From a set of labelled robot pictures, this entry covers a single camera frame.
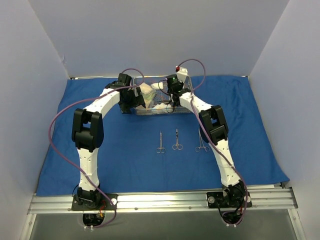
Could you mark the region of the white gauze pad front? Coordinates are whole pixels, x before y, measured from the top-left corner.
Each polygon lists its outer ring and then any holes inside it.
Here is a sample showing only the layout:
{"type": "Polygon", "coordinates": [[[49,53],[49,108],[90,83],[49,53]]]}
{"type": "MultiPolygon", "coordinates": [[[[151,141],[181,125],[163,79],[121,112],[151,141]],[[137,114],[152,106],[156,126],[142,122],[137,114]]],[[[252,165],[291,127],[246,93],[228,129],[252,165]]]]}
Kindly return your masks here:
{"type": "Polygon", "coordinates": [[[169,109],[172,108],[169,102],[162,102],[153,106],[153,109],[169,109]]]}

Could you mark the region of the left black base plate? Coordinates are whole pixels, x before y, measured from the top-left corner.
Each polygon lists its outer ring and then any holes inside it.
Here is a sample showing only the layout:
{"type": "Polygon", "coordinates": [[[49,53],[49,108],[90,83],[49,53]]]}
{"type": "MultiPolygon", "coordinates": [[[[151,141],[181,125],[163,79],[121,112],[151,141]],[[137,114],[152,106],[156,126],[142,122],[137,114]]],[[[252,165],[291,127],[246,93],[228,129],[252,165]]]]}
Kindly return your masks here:
{"type": "Polygon", "coordinates": [[[72,211],[114,210],[110,201],[98,193],[93,199],[85,199],[77,194],[73,196],[72,211]]]}

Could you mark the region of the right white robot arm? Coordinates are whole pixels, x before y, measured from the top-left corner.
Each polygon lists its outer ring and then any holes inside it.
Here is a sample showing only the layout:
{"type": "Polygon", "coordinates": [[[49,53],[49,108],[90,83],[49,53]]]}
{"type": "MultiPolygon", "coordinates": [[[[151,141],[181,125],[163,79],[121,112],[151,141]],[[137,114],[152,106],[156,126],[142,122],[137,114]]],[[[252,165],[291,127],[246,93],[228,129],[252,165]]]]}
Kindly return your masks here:
{"type": "Polygon", "coordinates": [[[183,81],[176,74],[165,78],[167,93],[172,97],[173,105],[190,110],[199,122],[202,139],[213,151],[220,172],[222,200],[227,206],[234,206],[239,201],[247,201],[247,187],[237,172],[228,139],[228,125],[220,105],[210,105],[197,97],[190,89],[184,87],[183,81]]]}

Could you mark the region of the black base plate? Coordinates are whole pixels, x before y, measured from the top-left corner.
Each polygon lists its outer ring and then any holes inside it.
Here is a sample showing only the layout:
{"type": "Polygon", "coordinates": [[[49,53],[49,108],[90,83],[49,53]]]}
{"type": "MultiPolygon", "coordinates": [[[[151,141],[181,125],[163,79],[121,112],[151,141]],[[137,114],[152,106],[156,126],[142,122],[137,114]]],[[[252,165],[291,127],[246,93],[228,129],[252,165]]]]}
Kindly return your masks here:
{"type": "Polygon", "coordinates": [[[110,201],[98,193],[93,199],[85,199],[77,194],[73,196],[72,211],[114,210],[110,201]]]}
{"type": "Polygon", "coordinates": [[[236,209],[241,206],[245,207],[246,196],[241,192],[214,191],[207,192],[207,206],[210,209],[236,209]]]}

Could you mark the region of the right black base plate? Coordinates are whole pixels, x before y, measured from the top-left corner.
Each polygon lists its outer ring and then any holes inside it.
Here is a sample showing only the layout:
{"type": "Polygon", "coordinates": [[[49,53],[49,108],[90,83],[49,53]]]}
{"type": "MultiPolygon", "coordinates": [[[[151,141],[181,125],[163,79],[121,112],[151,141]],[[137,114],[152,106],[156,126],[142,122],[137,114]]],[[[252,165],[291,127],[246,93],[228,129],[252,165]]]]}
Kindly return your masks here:
{"type": "Polygon", "coordinates": [[[207,206],[210,209],[236,209],[241,206],[245,207],[246,196],[241,192],[214,191],[207,192],[207,206]]]}

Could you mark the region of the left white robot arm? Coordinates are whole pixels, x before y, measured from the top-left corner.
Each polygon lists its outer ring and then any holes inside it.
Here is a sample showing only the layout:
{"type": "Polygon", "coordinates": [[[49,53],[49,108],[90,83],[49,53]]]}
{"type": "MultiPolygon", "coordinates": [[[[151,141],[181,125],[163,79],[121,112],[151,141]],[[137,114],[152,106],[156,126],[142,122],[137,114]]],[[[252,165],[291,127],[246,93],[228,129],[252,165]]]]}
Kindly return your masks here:
{"type": "Polygon", "coordinates": [[[119,105],[123,114],[131,114],[132,108],[146,105],[141,88],[132,86],[133,78],[120,73],[116,81],[105,86],[101,98],[74,112],[71,139],[82,169],[76,196],[90,210],[97,209],[102,201],[97,187],[100,186],[98,151],[104,140],[103,118],[114,105],[119,105]]]}

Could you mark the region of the green paper packet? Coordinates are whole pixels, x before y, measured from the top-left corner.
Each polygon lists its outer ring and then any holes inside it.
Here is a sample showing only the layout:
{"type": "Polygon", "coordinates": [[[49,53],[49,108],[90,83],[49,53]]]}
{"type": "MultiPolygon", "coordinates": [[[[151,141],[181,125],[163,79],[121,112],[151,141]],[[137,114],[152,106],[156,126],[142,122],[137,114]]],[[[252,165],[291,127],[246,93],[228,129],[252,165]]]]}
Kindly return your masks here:
{"type": "Polygon", "coordinates": [[[156,95],[155,92],[151,92],[151,93],[148,93],[148,94],[146,94],[146,93],[142,94],[146,109],[149,109],[149,108],[153,107],[155,95],[156,95]]]}

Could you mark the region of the steel mesh instrument tray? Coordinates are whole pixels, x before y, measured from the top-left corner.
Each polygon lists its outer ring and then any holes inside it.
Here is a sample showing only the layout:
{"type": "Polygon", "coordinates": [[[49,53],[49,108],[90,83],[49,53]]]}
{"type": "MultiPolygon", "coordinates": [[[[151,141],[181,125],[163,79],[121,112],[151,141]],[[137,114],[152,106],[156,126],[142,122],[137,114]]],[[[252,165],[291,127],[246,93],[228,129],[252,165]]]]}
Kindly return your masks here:
{"type": "Polygon", "coordinates": [[[153,83],[163,82],[163,89],[162,90],[155,90],[155,97],[153,99],[153,106],[152,108],[145,108],[143,106],[137,106],[134,108],[134,113],[139,116],[149,116],[149,115],[163,115],[163,114],[186,114],[190,111],[181,106],[174,106],[171,97],[167,95],[168,86],[167,81],[165,80],[164,75],[158,76],[145,76],[144,83],[151,86],[153,83]],[[171,104],[171,108],[167,109],[154,109],[154,105],[160,104],[162,102],[169,102],[171,104]]]}

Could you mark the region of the aluminium front rail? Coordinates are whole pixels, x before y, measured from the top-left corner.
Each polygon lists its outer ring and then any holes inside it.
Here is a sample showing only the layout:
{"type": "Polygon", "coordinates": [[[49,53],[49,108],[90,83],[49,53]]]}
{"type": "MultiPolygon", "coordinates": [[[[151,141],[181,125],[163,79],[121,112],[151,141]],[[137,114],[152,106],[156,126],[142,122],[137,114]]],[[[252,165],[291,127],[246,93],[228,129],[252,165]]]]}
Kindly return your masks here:
{"type": "MultiPolygon", "coordinates": [[[[247,210],[287,210],[296,209],[293,190],[290,188],[250,188],[252,207],[247,210]]],[[[154,212],[203,212],[217,211],[208,208],[205,190],[180,192],[120,193],[117,198],[117,213],[154,212]]],[[[73,211],[72,196],[34,196],[29,214],[98,214],[99,210],[73,211]]]]}

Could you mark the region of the steel hemostat clamp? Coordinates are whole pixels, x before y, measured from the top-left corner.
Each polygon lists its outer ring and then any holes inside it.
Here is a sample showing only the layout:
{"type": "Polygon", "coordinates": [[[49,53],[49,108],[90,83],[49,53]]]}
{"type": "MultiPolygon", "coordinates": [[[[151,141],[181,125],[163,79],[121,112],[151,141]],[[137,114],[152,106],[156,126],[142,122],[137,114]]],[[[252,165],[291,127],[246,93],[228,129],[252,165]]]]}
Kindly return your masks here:
{"type": "Polygon", "coordinates": [[[201,150],[204,150],[205,152],[209,152],[210,148],[204,144],[200,129],[198,129],[198,137],[199,137],[199,146],[195,148],[195,151],[197,153],[199,153],[201,150]]]}

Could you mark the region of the white gauze roll middle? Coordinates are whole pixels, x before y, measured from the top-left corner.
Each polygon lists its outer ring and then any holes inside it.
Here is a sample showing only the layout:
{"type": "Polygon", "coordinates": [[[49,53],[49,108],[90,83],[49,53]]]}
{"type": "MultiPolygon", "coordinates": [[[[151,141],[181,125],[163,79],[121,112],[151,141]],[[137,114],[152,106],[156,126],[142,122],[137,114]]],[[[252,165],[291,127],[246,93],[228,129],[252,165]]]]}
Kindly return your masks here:
{"type": "Polygon", "coordinates": [[[151,87],[155,90],[163,90],[164,89],[164,85],[163,85],[163,82],[160,81],[160,82],[157,82],[157,83],[152,83],[151,84],[151,87]]]}

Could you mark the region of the straight steel scissors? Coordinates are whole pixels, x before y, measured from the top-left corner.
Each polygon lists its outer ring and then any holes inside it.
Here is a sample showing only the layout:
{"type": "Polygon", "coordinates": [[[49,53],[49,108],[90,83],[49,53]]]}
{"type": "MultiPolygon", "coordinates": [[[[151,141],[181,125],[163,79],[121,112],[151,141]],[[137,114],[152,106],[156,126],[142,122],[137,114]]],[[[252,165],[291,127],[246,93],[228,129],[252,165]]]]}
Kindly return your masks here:
{"type": "Polygon", "coordinates": [[[166,152],[165,147],[163,146],[163,136],[162,132],[159,132],[159,147],[156,149],[157,154],[164,154],[166,152]]]}

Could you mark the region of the steel surgical scissors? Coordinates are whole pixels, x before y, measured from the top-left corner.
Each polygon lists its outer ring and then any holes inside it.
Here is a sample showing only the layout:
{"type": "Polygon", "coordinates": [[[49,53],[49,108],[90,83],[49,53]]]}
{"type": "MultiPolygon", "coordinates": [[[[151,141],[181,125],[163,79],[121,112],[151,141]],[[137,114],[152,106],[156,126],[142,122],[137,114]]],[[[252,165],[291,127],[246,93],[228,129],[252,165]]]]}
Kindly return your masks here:
{"type": "Polygon", "coordinates": [[[182,150],[183,145],[179,143],[179,131],[178,129],[175,130],[175,144],[172,145],[172,149],[175,150],[182,150]]]}

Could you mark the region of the blue surgical drape cloth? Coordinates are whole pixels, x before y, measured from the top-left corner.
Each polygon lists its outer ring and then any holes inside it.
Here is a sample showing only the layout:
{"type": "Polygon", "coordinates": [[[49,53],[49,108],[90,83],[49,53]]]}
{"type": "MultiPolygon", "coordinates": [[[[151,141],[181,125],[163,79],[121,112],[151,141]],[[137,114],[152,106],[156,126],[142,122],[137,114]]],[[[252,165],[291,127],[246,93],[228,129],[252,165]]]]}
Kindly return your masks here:
{"type": "MultiPolygon", "coordinates": [[[[38,196],[69,195],[80,182],[79,155],[72,141],[74,111],[84,99],[100,95],[108,78],[67,82],[55,123],[54,147],[48,150],[36,190],[38,196]]],[[[250,87],[241,76],[194,76],[195,94],[220,105],[228,125],[228,143],[237,171],[247,185],[287,182],[276,161],[250,87]]],[[[192,113],[123,114],[114,106],[103,119],[104,140],[98,151],[100,189],[106,193],[172,192],[220,188],[221,177],[212,151],[196,152],[199,124],[192,113]],[[176,142],[182,150],[173,150],[176,142]],[[165,153],[156,153],[160,131],[165,153]]]]}

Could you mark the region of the cream gauze pack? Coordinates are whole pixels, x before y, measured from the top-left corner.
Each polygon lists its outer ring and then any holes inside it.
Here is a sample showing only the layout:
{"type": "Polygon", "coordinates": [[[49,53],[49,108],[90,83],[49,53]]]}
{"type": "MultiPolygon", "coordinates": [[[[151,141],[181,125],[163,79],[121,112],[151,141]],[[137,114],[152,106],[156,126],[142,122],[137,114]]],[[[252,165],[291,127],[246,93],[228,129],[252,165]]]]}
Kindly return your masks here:
{"type": "Polygon", "coordinates": [[[155,89],[153,89],[150,85],[146,83],[142,83],[140,86],[140,90],[144,95],[149,95],[155,92],[155,89]]]}

